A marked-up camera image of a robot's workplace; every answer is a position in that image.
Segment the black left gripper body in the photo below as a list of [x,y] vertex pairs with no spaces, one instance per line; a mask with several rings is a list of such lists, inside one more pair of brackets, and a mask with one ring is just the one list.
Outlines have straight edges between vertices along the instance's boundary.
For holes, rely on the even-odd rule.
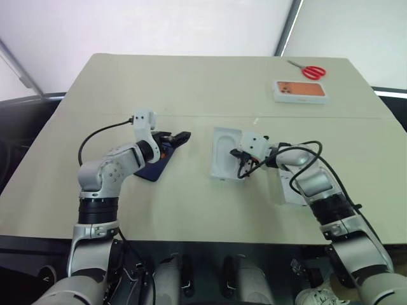
[[174,152],[172,147],[172,133],[155,131],[152,132],[153,144],[153,158],[154,159],[166,159],[170,158]]

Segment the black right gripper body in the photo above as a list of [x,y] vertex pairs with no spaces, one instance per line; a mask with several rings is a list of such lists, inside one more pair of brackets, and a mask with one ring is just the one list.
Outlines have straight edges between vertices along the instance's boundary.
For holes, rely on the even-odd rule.
[[253,156],[251,156],[249,153],[244,152],[244,151],[242,151],[242,152],[243,152],[243,156],[241,158],[237,158],[239,160],[239,166],[241,163],[245,163],[248,160],[253,160],[253,162],[255,162],[255,166],[260,164],[260,162],[257,159],[255,159]]

